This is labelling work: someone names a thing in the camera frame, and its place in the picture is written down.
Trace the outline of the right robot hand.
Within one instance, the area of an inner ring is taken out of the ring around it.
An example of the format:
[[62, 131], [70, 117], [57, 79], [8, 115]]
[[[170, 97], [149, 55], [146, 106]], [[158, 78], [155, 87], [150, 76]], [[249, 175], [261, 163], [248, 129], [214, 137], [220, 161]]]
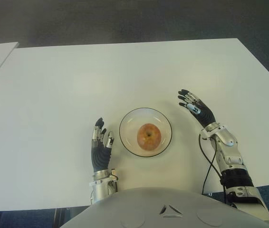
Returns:
[[196, 95], [185, 89], [179, 91], [178, 94], [178, 98], [182, 100], [179, 105], [189, 110], [203, 128], [216, 122], [210, 108]]

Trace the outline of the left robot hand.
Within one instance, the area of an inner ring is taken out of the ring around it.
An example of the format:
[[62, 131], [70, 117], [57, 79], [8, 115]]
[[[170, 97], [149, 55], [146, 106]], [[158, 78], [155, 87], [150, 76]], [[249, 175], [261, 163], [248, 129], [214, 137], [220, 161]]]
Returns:
[[103, 128], [103, 118], [99, 118], [93, 128], [91, 140], [91, 162], [94, 172], [107, 170], [111, 158], [111, 151], [114, 142], [112, 131], [108, 132], [107, 140], [104, 142], [104, 136], [107, 132]]

